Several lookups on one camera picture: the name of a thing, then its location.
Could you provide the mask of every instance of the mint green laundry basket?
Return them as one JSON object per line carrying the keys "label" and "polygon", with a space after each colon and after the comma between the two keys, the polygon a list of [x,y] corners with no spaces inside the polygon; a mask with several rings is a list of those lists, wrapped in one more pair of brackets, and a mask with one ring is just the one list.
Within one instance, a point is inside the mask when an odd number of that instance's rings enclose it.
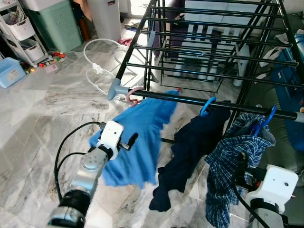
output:
{"label": "mint green laundry basket", "polygon": [[69,0],[40,11],[28,11],[48,49],[68,52],[81,45]]}

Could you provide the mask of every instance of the black metal rack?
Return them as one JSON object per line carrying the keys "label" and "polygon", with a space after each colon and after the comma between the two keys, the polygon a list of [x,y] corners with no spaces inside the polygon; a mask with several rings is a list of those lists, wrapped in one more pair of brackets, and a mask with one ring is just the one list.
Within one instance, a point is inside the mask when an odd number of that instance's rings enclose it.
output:
{"label": "black metal rack", "polygon": [[[218,92],[223,80],[225,78],[230,79],[237,79],[243,80],[243,85],[238,96],[237,102],[235,104],[227,104],[224,102],[212,102],[210,106],[221,106],[224,108],[228,108],[233,110],[233,114],[229,121],[229,126],[234,121],[234,119],[239,115],[240,112],[248,112],[248,113],[255,113],[255,114],[263,114],[266,115],[270,112],[268,108],[261,108],[261,107],[250,107],[244,106],[244,101],[249,91],[252,82],[259,82],[259,83],[266,83],[266,84],[273,84],[277,86],[285,86],[285,87],[293,87],[294,89],[301,89],[304,90],[304,65],[301,59],[301,55],[299,49],[297,47],[294,35],[290,29],[290,24],[287,18],[287,13],[283,6],[282,0],[261,0],[260,2],[253,2],[253,1],[241,1],[241,0],[214,0],[214,2],[223,2],[223,3],[235,3],[235,4],[248,4],[248,5],[255,5],[256,10],[254,12],[238,12],[238,11],[231,11],[231,10],[211,10],[211,9],[189,9],[189,8],[171,8],[165,6],[164,0],[151,0],[147,10],[139,24],[138,30],[131,42],[130,48],[128,49],[122,65],[117,73],[116,78],[121,79],[123,77],[124,71],[127,66],[130,67],[141,67],[144,68],[144,83],[143,87],[146,90],[134,92],[134,95],[139,95],[143,97],[152,97],[164,100],[172,100],[182,103],[188,104],[195,104],[195,105],[204,105],[207,100],[205,99],[198,99],[194,97],[186,97],[186,96],[175,96],[169,94],[162,94],[162,93],[155,93],[150,92],[150,81],[151,81],[151,74],[152,70],[160,70],[161,71],[161,83],[162,78],[164,76],[169,77],[178,77],[180,79],[190,79],[196,81],[207,81],[206,79],[199,79],[197,77],[188,77],[188,76],[174,76],[174,75],[165,75],[164,72],[179,72],[179,73],[188,73],[192,75],[204,75],[204,76],[214,76],[219,81],[219,86],[216,91],[207,91],[207,92]],[[193,20],[173,20],[167,19],[165,17],[166,12],[184,12],[184,13],[191,13],[191,14],[206,14],[206,15],[222,15],[222,16],[233,16],[233,17],[245,17],[249,18],[249,22],[247,25],[241,24],[231,24],[231,23],[215,23],[215,22],[202,22],[202,21],[193,21]],[[259,25],[258,22],[264,19],[263,25]],[[275,28],[274,21],[275,19],[281,19],[284,25],[284,28]],[[148,30],[143,30],[143,26],[145,22],[148,21]],[[155,32],[155,25],[158,23],[158,31]],[[220,26],[220,27],[233,27],[243,29],[242,33],[239,36],[233,35],[213,35],[213,34],[202,34],[197,32],[172,32],[166,30],[166,23],[183,23],[188,25],[204,25],[204,26]],[[258,29],[261,31],[258,39],[250,39],[251,33],[254,29]],[[268,37],[271,31],[278,31],[281,33],[286,33],[289,44],[284,44],[280,42],[269,42]],[[138,45],[137,40],[140,34],[147,34],[148,35],[148,42],[146,46]],[[159,37],[160,39],[160,47],[153,47],[152,42],[154,38]],[[205,39],[212,40],[214,42],[221,42],[226,41],[224,45],[233,46],[230,49],[217,49],[214,52],[213,46],[211,48],[200,48],[200,47],[192,47],[192,46],[181,46],[176,47],[170,45],[170,41],[174,41],[174,38],[192,38],[187,42],[190,43],[204,43]],[[248,56],[240,56],[237,55],[238,50],[240,50],[244,44],[254,46],[254,53],[251,57]],[[294,57],[294,61],[277,61],[277,60],[270,60],[262,58],[262,54],[265,50],[266,46],[279,46],[290,48]],[[145,64],[136,64],[129,62],[131,54],[134,49],[137,50],[146,50],[145,54]],[[156,65],[152,65],[152,52],[153,51],[160,51],[159,61]],[[202,51],[206,51],[204,53],[204,57],[207,57],[208,64],[203,63],[203,61],[191,61],[191,56],[198,56],[201,55]],[[176,58],[171,58],[168,60],[168,56],[171,54],[184,54],[188,56],[190,61],[180,60]],[[213,59],[217,58],[217,64],[214,64]],[[237,64],[235,60],[247,60],[247,72],[248,74],[246,77],[239,77],[231,72],[237,71],[233,68],[234,65]],[[224,67],[219,67],[218,62],[220,62]],[[266,62],[272,64],[280,64],[281,68],[285,67],[292,67],[296,70],[300,83],[299,84],[292,84],[292,83],[282,83],[282,82],[275,82],[271,80],[265,79],[258,79],[256,78],[256,70],[258,67],[259,62]],[[220,73],[207,73],[195,70],[185,70],[185,69],[176,69],[173,67],[169,67],[170,64],[179,64],[188,67],[202,67],[206,66],[209,68],[218,68],[220,69]],[[274,117],[296,120],[298,119],[298,114],[295,112],[283,111],[278,110]]]}

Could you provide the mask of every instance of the plaid shirt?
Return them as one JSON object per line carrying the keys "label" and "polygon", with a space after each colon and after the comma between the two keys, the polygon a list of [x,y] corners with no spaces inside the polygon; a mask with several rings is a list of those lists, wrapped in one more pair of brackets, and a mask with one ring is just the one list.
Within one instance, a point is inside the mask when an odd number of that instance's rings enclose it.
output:
{"label": "plaid shirt", "polygon": [[206,218],[216,228],[229,227],[230,203],[238,204],[231,178],[239,165],[240,154],[242,152],[247,154],[248,166],[256,167],[265,148],[276,143],[268,126],[261,129],[258,137],[250,135],[249,126],[254,121],[261,123],[264,117],[247,113],[238,117],[227,130],[224,139],[206,158],[206,162],[210,165],[207,178]]}

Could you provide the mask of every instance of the blue hanger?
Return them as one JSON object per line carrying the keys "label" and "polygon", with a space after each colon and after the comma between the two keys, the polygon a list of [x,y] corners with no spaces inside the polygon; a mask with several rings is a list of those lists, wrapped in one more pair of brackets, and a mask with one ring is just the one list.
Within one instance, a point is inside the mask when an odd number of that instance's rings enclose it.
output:
{"label": "blue hanger", "polygon": [[216,98],[215,96],[213,96],[213,97],[211,97],[211,98],[205,103],[204,107],[201,109],[200,114],[199,114],[201,117],[204,117],[204,116],[208,115],[208,112],[206,112],[206,109],[207,109],[208,105],[209,105],[212,101],[215,101],[216,99],[217,99],[217,98]]}
{"label": "blue hanger", "polygon": [[268,118],[263,121],[261,124],[257,124],[252,128],[251,131],[251,135],[254,133],[254,136],[257,136],[258,133],[260,132],[261,128],[265,127],[267,124],[269,124],[270,120],[272,119],[272,117],[274,116],[274,114],[276,113],[276,106],[272,106],[270,115],[268,116]]}

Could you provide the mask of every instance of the clothes drying rack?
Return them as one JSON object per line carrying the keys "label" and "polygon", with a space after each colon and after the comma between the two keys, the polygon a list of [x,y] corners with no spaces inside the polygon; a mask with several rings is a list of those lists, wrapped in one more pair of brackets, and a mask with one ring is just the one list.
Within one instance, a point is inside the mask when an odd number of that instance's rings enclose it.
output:
{"label": "clothes drying rack", "polygon": [[[140,67],[144,68],[144,81],[143,81],[143,87],[144,90],[136,91],[133,93],[133,95],[138,95],[142,97],[151,97],[151,98],[157,98],[157,99],[163,99],[163,100],[169,100],[169,101],[176,101],[181,103],[187,103],[187,104],[194,104],[194,105],[201,105],[203,106],[207,100],[206,99],[200,99],[195,97],[188,97],[188,96],[181,96],[181,95],[170,95],[170,94],[163,94],[163,93],[156,93],[151,92],[150,90],[150,81],[151,81],[151,75],[152,70],[160,70],[161,71],[161,77],[164,76],[164,71],[169,72],[181,72],[181,73],[188,73],[193,75],[206,75],[206,76],[215,76],[216,79],[220,80],[219,87],[222,83],[222,81],[226,78],[230,79],[237,79],[242,80],[243,85],[240,90],[239,96],[237,98],[237,101],[235,104],[233,103],[225,103],[225,102],[219,102],[214,101],[210,104],[210,106],[213,107],[223,107],[227,108],[229,110],[232,110],[232,116],[230,118],[230,121],[228,123],[228,127],[233,123],[235,118],[241,113],[241,112],[247,112],[247,113],[253,113],[253,114],[261,114],[261,115],[268,115],[271,111],[271,108],[263,108],[263,107],[255,107],[255,106],[246,106],[244,105],[245,98],[247,96],[247,93],[249,91],[249,88],[252,84],[252,82],[257,83],[266,83],[266,84],[273,84],[277,86],[285,86],[286,88],[293,88],[293,89],[299,89],[304,91],[304,65],[301,59],[301,54],[299,52],[299,49],[296,44],[296,40],[294,37],[294,34],[292,33],[290,29],[290,24],[287,18],[287,13],[283,5],[282,0],[261,0],[260,2],[254,2],[254,1],[242,1],[242,0],[200,0],[205,2],[222,2],[222,3],[242,3],[242,4],[248,4],[248,5],[256,5],[256,10],[254,12],[238,12],[238,11],[225,11],[225,10],[209,10],[209,9],[187,9],[187,8],[170,8],[165,6],[165,0],[151,0],[149,5],[147,6],[146,12],[138,26],[138,29],[136,31],[136,34],[134,35],[134,38],[131,42],[130,48],[126,52],[126,55],[124,57],[124,60],[121,64],[121,67],[117,73],[116,79],[112,82],[112,85],[110,87],[108,98],[111,100],[115,96],[115,94],[125,94],[129,92],[130,88],[121,88],[120,80],[123,77],[124,71],[126,67]],[[174,19],[167,19],[166,18],[166,12],[184,12],[184,13],[191,13],[191,14],[208,14],[208,15],[223,15],[223,16],[233,16],[233,17],[247,17],[250,18],[247,25],[239,25],[239,24],[228,24],[228,23],[212,23],[212,22],[200,22],[200,21],[188,21],[188,20],[174,20]],[[261,20],[261,18],[264,18],[264,22],[262,25],[258,25],[258,21]],[[281,19],[284,25],[284,28],[275,28],[274,27],[274,21],[275,19]],[[148,30],[143,30],[145,22],[148,21]],[[155,31],[155,25],[158,23],[159,29],[158,31]],[[193,24],[193,25],[204,25],[204,26],[220,26],[220,27],[235,27],[243,29],[243,32],[235,37],[235,36],[228,36],[228,35],[212,35],[212,34],[205,34],[202,33],[188,33],[188,32],[174,32],[170,30],[166,30],[166,23],[183,23],[183,24]],[[251,39],[250,35],[254,29],[259,29],[261,31],[258,39]],[[280,42],[270,42],[268,41],[268,37],[271,31],[279,31],[281,33],[286,33],[287,38],[289,41],[289,44],[284,44]],[[137,40],[140,34],[147,34],[148,35],[148,41],[147,45],[138,45]],[[160,47],[153,47],[153,41],[157,37],[159,37],[160,40]],[[201,71],[193,71],[193,70],[183,70],[183,69],[176,69],[174,67],[168,67],[164,66],[166,63],[168,63],[168,60],[166,60],[166,57],[170,53],[174,54],[186,54],[189,56],[198,56],[201,54],[201,50],[198,48],[184,48],[184,47],[170,47],[169,41],[173,40],[176,37],[182,37],[182,38],[193,38],[191,42],[203,42],[204,39],[209,40],[218,40],[220,41],[227,41],[229,42],[235,42],[235,47],[231,50],[230,53],[220,53],[220,52],[206,52],[204,55],[207,57],[217,57],[222,59],[222,62],[224,63],[224,70],[221,71],[221,73],[202,73]],[[252,45],[255,47],[255,51],[253,55],[250,57],[246,56],[240,56],[237,55],[237,48],[240,50],[244,44]],[[294,61],[277,61],[277,60],[271,60],[271,59],[264,59],[262,58],[262,54],[265,50],[266,46],[279,46],[279,47],[285,47],[290,48],[294,57]],[[134,49],[137,49],[138,51],[146,50],[145,55],[142,54],[142,56],[145,57],[145,64],[137,64],[130,62],[130,57],[132,55],[132,52]],[[152,52],[153,51],[160,51],[160,56],[158,57],[158,60],[156,61],[156,64],[152,64]],[[248,66],[245,77],[239,77],[237,75],[229,74],[229,69],[232,69],[231,65],[236,64],[237,60],[248,60]],[[258,67],[259,62],[266,62],[266,63],[272,63],[272,64],[280,64],[281,68],[285,67],[292,67],[294,70],[296,70],[297,75],[299,76],[300,83],[283,83],[283,82],[277,82],[277,81],[271,81],[271,80],[265,80],[265,79],[259,79],[256,78],[256,70]],[[176,62],[170,60],[169,63],[177,64]],[[189,62],[178,62],[179,65],[185,65],[185,66],[191,66]],[[189,78],[189,77],[183,77],[183,76],[177,76],[178,78],[184,78],[184,79],[191,79],[191,80],[198,80],[198,81],[204,81],[203,79],[199,78]],[[297,122],[304,122],[304,113],[298,112],[291,112],[288,110],[277,110],[274,117],[293,120]]]}

